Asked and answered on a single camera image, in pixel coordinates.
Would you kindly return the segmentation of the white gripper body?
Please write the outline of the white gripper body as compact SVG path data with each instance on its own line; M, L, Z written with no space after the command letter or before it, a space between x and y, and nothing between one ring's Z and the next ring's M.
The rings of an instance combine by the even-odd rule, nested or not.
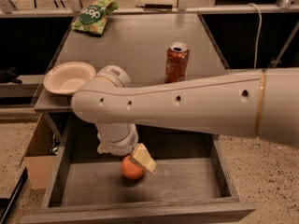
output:
M110 153L117 156L129 154L137 144L136 126L130 123L97 124L100 145L99 154Z

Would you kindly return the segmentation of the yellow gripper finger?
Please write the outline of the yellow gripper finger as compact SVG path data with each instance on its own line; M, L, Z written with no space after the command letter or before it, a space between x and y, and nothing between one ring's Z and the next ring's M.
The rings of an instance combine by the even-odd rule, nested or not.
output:
M144 144L138 143L131 152L130 161L144 171L153 174L156 169L156 162L151 157Z

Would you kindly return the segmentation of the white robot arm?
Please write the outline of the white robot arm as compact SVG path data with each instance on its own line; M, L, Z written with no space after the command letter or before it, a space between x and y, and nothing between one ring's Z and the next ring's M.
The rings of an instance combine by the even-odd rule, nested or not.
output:
M108 66L72 97L73 112L95 124L99 152L137 149L136 126L258 138L299 145L299 72L276 68L148 87Z

